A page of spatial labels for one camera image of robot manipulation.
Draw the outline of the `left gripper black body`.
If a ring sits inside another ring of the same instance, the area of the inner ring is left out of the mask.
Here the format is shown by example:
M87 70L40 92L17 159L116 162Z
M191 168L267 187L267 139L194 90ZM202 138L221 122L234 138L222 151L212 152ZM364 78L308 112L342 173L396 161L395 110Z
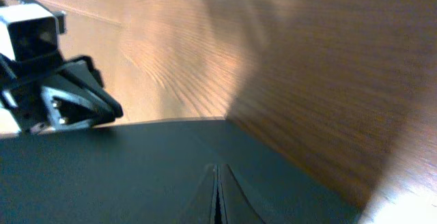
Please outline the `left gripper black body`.
M39 133L50 126L47 109L41 98L40 80L55 74L65 64L83 60L91 75L102 85L100 71L86 55L64 59L55 53L27 63L1 56L1 134Z

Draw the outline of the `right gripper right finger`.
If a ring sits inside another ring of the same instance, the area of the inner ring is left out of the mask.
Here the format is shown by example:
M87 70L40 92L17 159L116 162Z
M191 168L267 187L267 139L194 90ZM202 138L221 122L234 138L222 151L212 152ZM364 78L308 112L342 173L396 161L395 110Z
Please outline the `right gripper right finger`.
M220 221L223 224L264 224L255 211L229 165L220 165L217 172L217 197Z

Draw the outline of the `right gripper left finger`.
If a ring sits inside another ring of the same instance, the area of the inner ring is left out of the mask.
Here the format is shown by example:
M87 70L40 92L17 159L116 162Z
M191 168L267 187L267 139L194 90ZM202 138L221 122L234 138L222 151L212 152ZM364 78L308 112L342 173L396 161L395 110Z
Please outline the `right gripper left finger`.
M181 213L177 223L213 224L216 223L218 197L218 165L206 165L197 190Z

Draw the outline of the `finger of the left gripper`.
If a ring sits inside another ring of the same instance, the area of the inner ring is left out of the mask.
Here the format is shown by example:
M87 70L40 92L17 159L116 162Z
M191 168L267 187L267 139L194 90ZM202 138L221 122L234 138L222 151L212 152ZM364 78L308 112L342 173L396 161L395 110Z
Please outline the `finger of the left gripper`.
M40 82L41 99L55 130L75 130L114 122L124 115L121 104L102 85L90 59L66 62Z

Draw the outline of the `dark green box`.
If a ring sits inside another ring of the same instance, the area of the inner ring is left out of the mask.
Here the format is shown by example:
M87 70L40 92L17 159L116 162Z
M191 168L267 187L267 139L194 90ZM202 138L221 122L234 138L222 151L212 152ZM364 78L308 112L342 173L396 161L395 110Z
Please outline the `dark green box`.
M2 223L177 223L206 165L229 165L265 223L356 223L361 212L225 120L1 141Z

